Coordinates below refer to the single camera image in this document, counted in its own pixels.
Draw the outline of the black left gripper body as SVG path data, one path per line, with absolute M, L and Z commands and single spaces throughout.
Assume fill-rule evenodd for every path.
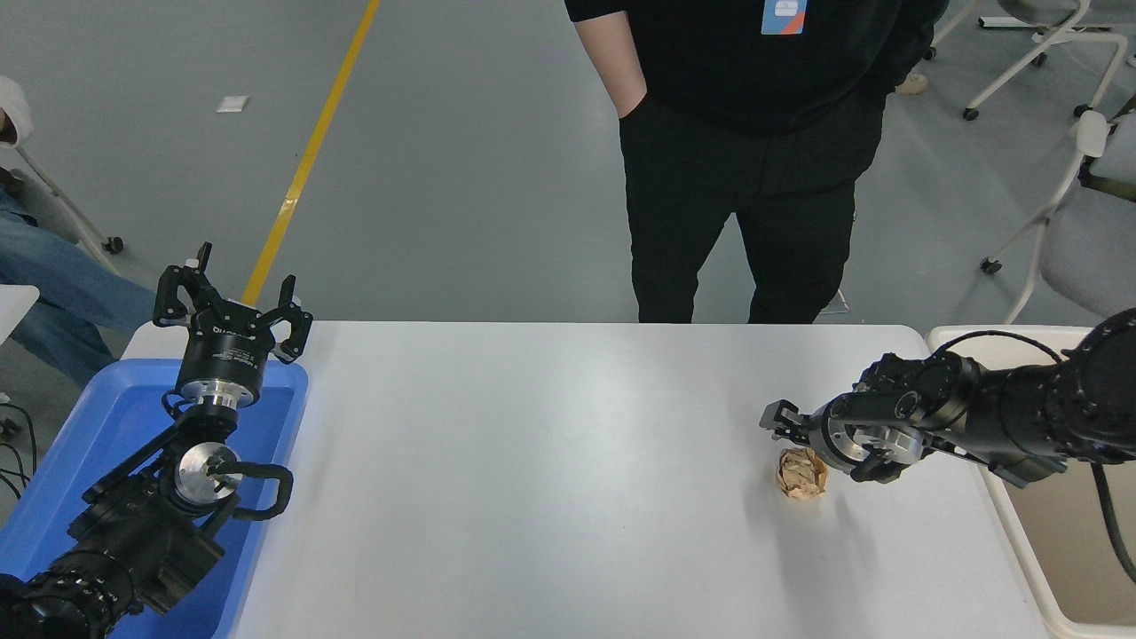
M 187 323 L 187 346 L 175 388 L 190 392 L 197 382 L 222 380 L 258 393 L 264 370 L 275 345 L 272 330 L 253 331 L 256 309 L 239 302 L 222 302 L 197 309 Z

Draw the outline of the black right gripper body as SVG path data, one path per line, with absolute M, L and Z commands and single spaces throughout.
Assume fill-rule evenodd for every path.
M 816 457 L 828 468 L 844 470 L 844 457 L 840 451 L 844 428 L 832 424 L 832 401 L 810 414 L 807 426 L 807 441 Z

